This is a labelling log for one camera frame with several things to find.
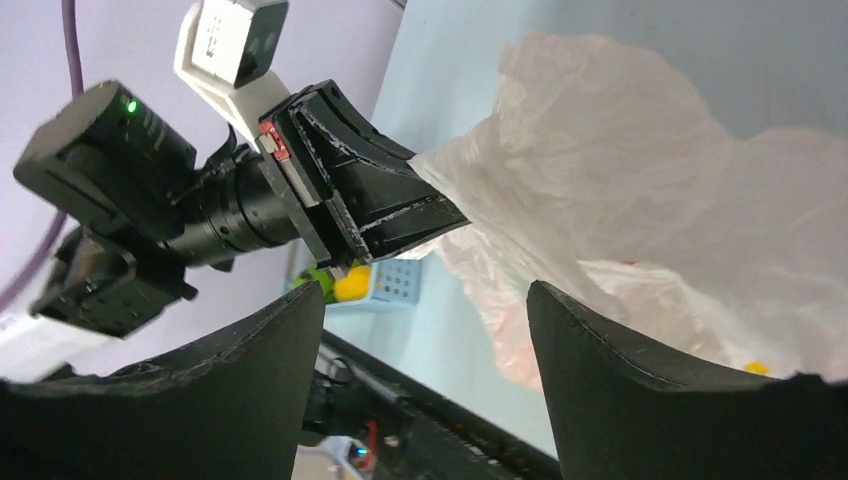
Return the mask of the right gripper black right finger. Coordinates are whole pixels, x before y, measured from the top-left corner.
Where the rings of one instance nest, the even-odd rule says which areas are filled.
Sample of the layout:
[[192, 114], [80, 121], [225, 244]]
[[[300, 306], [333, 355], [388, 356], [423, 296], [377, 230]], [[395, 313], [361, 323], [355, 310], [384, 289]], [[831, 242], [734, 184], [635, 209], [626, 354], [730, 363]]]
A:
[[529, 327], [567, 479], [843, 479], [847, 385], [711, 363], [534, 282]]

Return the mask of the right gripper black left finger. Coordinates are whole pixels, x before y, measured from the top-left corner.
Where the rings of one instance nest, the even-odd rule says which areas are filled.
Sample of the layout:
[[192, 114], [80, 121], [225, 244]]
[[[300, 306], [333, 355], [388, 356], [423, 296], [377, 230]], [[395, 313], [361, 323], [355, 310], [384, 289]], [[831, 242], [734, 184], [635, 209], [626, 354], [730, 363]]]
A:
[[298, 287], [107, 377], [1, 385], [5, 479], [287, 479], [324, 300]]

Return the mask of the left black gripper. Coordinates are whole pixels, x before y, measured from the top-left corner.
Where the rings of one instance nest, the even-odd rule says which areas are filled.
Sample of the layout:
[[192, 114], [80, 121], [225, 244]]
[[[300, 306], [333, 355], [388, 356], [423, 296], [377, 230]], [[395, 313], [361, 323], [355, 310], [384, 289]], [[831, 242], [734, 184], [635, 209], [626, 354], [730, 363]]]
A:
[[333, 81], [289, 96], [257, 128], [260, 170], [322, 269], [394, 257], [469, 222]]

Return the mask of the white plastic bag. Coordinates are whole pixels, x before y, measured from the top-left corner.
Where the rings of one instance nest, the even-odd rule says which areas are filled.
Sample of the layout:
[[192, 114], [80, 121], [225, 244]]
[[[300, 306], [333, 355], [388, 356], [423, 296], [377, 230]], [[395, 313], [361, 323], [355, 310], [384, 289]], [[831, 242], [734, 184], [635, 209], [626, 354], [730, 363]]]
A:
[[749, 373], [847, 376], [847, 140], [734, 137], [657, 53], [599, 35], [504, 50], [491, 114], [412, 159], [466, 226], [437, 254], [507, 379], [539, 388], [536, 280]]

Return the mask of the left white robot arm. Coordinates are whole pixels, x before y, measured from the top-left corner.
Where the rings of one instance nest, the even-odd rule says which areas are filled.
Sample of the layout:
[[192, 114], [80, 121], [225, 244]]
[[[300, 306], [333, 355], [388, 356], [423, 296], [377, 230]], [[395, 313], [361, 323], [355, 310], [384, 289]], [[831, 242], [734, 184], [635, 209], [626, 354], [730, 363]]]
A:
[[335, 275], [467, 224], [327, 81], [263, 109], [255, 145], [229, 136], [202, 166], [195, 148], [116, 80], [33, 134], [15, 179], [73, 217], [34, 315], [123, 337], [192, 300], [193, 267], [302, 240]]

